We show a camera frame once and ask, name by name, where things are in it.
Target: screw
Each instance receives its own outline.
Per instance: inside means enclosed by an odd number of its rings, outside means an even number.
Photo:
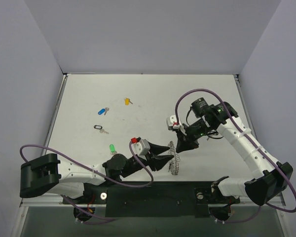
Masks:
[[[203,199],[203,197],[204,197],[204,196],[202,195],[202,193],[197,193],[196,196],[197,196],[197,199]]]
[[[105,200],[105,199],[107,199],[107,194],[106,193],[101,193],[101,195],[100,195],[100,198],[102,199],[102,200]]]

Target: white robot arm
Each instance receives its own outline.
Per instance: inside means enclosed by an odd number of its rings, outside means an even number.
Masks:
[[[275,167],[258,152],[259,149],[263,151],[265,149],[251,134],[251,130],[243,124],[237,112],[227,102],[225,105],[234,122],[243,132],[239,132],[222,104],[209,106],[204,98],[200,98],[194,101],[191,106],[196,117],[200,118],[195,123],[190,126],[180,120],[176,123],[176,116],[167,119],[168,129],[177,133],[177,153],[198,148],[197,139],[209,132],[217,131],[238,152],[249,167],[254,179],[223,177],[213,183],[213,194],[224,197],[249,197],[257,205],[264,205],[283,191],[287,183]],[[254,147],[245,135],[249,136],[258,148]],[[271,154],[267,153],[267,155],[290,178],[293,172],[290,164],[281,164]]]

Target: metal key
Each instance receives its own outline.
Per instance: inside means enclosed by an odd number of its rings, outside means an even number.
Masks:
[[[109,111],[110,109],[109,108],[105,108],[105,112],[104,112],[104,115],[107,114],[107,111]]]
[[[100,133],[106,133],[106,134],[108,134],[108,132],[105,132],[104,129],[100,129]]]

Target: key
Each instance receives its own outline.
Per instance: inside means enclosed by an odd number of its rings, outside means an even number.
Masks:
[[[107,114],[107,111],[109,111],[110,109],[109,108],[105,108],[105,112],[104,112],[104,115]]]
[[[104,129],[100,129],[100,133],[106,133],[106,134],[108,134],[108,132],[105,132]]]
[[[125,100],[125,105],[129,105],[129,103],[133,104],[129,98],[125,98],[124,100]]]

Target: gray wall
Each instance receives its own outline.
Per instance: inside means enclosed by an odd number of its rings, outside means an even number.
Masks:
[[[296,0],[282,0],[244,70],[240,84],[259,141],[294,168],[296,187]],[[295,201],[284,191],[288,207]],[[290,214],[296,236],[296,213]]]
[[[280,0],[25,0],[64,72],[240,73]]]
[[[0,0],[0,237],[10,236],[20,204],[19,148],[42,144],[61,70],[23,0]],[[39,151],[26,152],[29,159]]]

